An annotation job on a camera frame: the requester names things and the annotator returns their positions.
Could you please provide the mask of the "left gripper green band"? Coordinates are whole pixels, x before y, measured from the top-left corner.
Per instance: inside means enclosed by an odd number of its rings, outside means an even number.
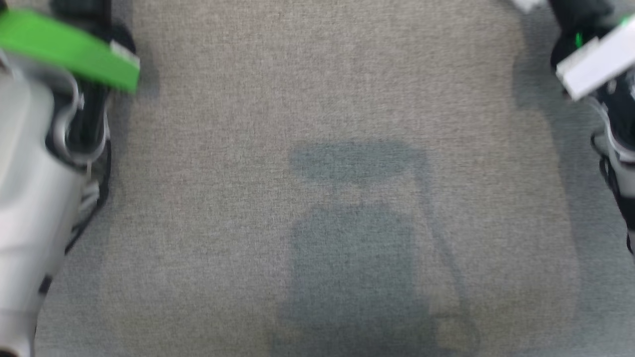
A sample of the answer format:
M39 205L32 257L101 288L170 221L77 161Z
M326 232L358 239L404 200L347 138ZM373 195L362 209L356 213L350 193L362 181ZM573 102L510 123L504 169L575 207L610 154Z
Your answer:
M47 15L0 0L0 49L137 91L140 59L128 29L113 22L113 0L50 0L50 7Z

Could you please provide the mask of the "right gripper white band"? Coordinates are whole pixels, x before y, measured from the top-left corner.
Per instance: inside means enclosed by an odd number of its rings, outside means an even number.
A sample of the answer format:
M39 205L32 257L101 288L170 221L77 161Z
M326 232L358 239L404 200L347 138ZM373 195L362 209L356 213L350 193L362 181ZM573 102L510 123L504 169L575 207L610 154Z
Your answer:
M635 13L615 14L611 0L548 0L560 27L554 74L579 101L635 65Z

